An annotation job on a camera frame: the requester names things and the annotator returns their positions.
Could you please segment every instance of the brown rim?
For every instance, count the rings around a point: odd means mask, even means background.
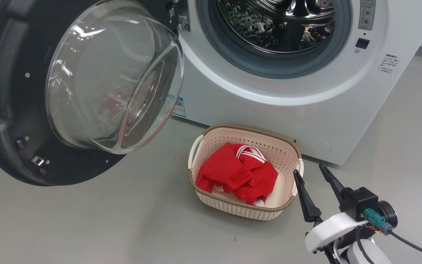
[[[254,133],[258,133],[258,134],[262,134],[262,135],[265,135],[265,136],[268,136],[268,137],[275,138],[277,140],[281,140],[281,141],[291,145],[294,148],[294,150],[297,154],[297,157],[299,159],[302,158],[302,155],[300,154],[299,149],[297,148],[296,145],[293,144],[293,142],[290,142],[290,141],[283,139],[281,137],[278,137],[276,135],[273,135],[273,134],[270,134],[270,133],[267,133],[267,132],[263,132],[263,131],[259,131],[259,130],[248,129],[248,128],[245,128],[245,127],[239,127],[239,126],[233,126],[233,125],[215,125],[215,126],[212,126],[212,127],[209,127],[208,129],[206,129],[203,132],[203,136],[206,136],[206,134],[208,134],[210,131],[212,131],[214,129],[218,129],[218,128],[231,128],[231,129],[238,129],[238,130],[242,130],[242,131],[254,132]],[[274,207],[274,208],[255,206],[253,204],[246,204],[246,203],[236,202],[236,201],[233,201],[233,200],[230,200],[230,199],[224,199],[222,197],[218,197],[217,195],[210,194],[209,192],[201,190],[196,185],[196,183],[193,182],[193,178],[191,176],[191,169],[188,169],[188,181],[190,182],[190,184],[192,185],[193,189],[195,189],[196,192],[199,192],[203,195],[206,195],[207,197],[211,197],[213,199],[217,199],[218,201],[225,202],[225,203],[228,203],[228,204],[232,204],[232,205],[235,205],[235,206],[240,206],[240,207],[253,209],[253,210],[259,210],[259,211],[263,211],[263,212],[279,212],[279,211],[282,211],[282,210],[286,209],[289,205],[291,205],[294,202],[294,199],[295,199],[295,196],[292,195],[291,198],[285,204],[283,204],[279,207]]]

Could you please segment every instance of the robotic arm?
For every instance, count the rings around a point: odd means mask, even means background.
[[[305,245],[309,252],[324,252],[330,264],[391,264],[383,252],[372,242],[374,234],[391,234],[402,242],[422,252],[420,247],[393,232],[398,218],[395,209],[365,187],[353,190],[344,187],[324,165],[319,164],[325,180],[331,185],[340,204],[340,214],[327,220],[310,198],[298,170],[294,171],[304,220],[314,227],[306,233]],[[341,254],[338,249],[346,248]]]

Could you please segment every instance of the red fabric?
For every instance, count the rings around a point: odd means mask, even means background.
[[[196,185],[206,192],[211,192],[214,186],[222,186],[225,192],[233,192],[237,199],[248,204],[257,199],[265,202],[273,192],[278,172],[258,150],[245,147],[227,143],[218,149],[201,166]]]

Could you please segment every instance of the washing machine door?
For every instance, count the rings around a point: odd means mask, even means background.
[[[0,0],[0,167],[76,184],[147,144],[181,89],[177,2]]]

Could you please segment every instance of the black cable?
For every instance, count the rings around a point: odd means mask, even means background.
[[[360,228],[356,229],[356,242],[358,243],[359,250],[362,252],[362,255],[364,258],[369,262],[370,264],[374,264],[374,262],[367,256],[366,251],[364,250],[364,247],[362,247],[362,243],[360,242]]]
[[[396,239],[400,240],[401,242],[403,242],[403,243],[409,245],[410,247],[422,252],[422,248],[420,248],[417,245],[407,241],[406,239],[403,239],[399,235],[395,234],[391,229],[389,229],[387,232],[389,232],[392,236],[394,236]]]

